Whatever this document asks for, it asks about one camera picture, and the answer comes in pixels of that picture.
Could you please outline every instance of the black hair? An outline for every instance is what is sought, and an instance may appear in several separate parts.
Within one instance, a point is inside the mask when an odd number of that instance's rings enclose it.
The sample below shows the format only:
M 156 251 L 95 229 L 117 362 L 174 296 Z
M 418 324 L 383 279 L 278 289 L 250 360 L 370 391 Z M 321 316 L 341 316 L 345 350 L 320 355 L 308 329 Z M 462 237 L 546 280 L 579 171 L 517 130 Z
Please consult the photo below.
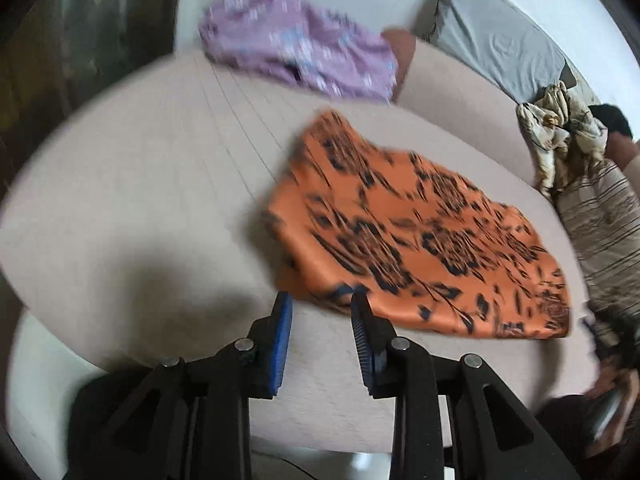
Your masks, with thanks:
M 591 110 L 593 116 L 599 119 L 610 132 L 620 132 L 625 137 L 633 138 L 629 122 L 617 106 L 591 105 L 589 110 Z

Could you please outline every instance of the purple cloth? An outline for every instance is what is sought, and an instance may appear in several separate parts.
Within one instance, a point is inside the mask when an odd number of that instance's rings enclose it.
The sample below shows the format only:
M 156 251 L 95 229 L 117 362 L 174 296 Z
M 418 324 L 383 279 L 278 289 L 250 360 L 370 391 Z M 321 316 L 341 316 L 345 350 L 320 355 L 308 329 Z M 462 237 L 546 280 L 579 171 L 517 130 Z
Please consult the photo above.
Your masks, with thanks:
M 380 34 L 306 0 L 222 0 L 199 30 L 214 60 L 331 96 L 388 101 L 396 83 Z

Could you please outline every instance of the orange floral fabric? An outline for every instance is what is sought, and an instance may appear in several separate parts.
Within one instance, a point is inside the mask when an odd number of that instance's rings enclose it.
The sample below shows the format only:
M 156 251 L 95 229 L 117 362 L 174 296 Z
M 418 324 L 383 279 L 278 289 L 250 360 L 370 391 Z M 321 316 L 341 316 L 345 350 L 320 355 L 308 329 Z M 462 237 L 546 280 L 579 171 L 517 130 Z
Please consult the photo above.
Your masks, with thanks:
M 377 316 L 474 337 L 568 333 L 558 263 L 522 213 L 417 153 L 379 148 L 319 116 L 278 184 L 270 225 L 290 255 L 278 285 Z

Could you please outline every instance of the black cable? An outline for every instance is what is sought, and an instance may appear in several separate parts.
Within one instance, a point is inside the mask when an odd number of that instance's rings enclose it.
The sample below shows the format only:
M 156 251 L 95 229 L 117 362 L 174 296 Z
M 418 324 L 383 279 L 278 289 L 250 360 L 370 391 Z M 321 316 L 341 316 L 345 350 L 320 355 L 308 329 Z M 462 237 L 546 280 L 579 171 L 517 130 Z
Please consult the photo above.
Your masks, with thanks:
M 313 476 L 309 471 L 305 471 L 298 464 L 294 464 L 291 460 L 288 460 L 288 459 L 284 458 L 283 456 L 272 455 L 270 453 L 263 453 L 263 452 L 260 452 L 260 451 L 252 451 L 252 453 L 255 453 L 256 455 L 268 456 L 270 458 L 275 458 L 276 460 L 282 460 L 283 462 L 286 462 L 287 464 L 292 465 L 293 467 L 295 467 L 299 471 L 302 471 L 309 478 L 312 478 L 313 480 L 318 480 L 318 478 Z

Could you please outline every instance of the silver bolt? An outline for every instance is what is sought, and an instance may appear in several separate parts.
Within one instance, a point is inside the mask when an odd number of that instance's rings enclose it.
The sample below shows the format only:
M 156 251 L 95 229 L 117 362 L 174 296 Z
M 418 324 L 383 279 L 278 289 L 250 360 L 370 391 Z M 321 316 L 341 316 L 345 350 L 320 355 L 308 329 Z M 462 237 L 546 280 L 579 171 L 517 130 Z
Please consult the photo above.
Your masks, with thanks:
M 246 352 L 247 350 L 251 350 L 254 347 L 254 342 L 248 337 L 243 337 L 242 339 L 238 339 L 234 344 L 236 350 L 241 352 Z
M 482 366 L 482 358 L 476 354 L 467 354 L 465 355 L 465 365 L 479 368 Z
M 395 337 L 391 340 L 391 346 L 396 350 L 407 350 L 409 344 L 409 340 L 404 337 Z
M 179 357 L 169 357 L 167 359 L 163 359 L 162 361 L 160 361 L 160 364 L 165 368 L 173 368 L 179 362 L 180 362 Z

